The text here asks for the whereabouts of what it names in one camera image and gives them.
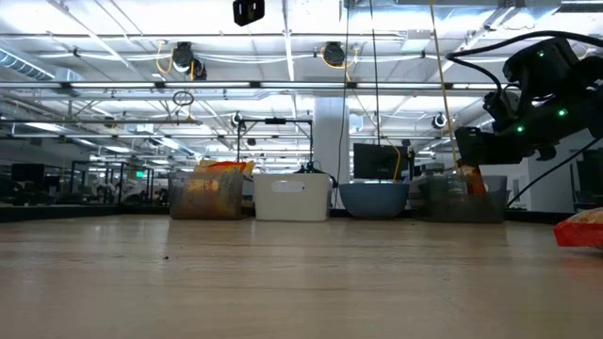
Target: white column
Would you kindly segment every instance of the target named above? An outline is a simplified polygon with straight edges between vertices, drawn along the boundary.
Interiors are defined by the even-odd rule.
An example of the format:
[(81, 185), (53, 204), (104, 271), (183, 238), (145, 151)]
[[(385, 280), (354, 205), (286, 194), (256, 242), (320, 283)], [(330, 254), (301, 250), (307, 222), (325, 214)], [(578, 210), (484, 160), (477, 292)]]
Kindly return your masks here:
[[(343, 98), (315, 99), (314, 159), (317, 169), (339, 177), (339, 183), (346, 184), (350, 182), (350, 110), (344, 104)], [(341, 197), (337, 198), (337, 208), (343, 208)]]

